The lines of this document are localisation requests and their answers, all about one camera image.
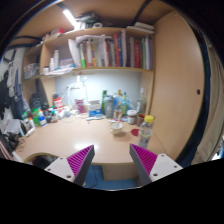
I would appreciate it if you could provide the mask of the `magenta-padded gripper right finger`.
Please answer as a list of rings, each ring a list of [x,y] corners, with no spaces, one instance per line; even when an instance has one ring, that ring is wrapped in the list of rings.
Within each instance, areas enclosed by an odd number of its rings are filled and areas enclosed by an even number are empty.
[[[143,186],[182,169],[179,164],[164,153],[156,155],[134,144],[130,145],[129,153]]]

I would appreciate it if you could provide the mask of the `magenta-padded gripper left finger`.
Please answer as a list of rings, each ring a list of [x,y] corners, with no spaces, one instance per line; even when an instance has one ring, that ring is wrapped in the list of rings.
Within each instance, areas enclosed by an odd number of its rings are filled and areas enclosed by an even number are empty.
[[[67,158],[58,157],[46,168],[46,171],[82,186],[94,156],[94,146],[90,145]]]

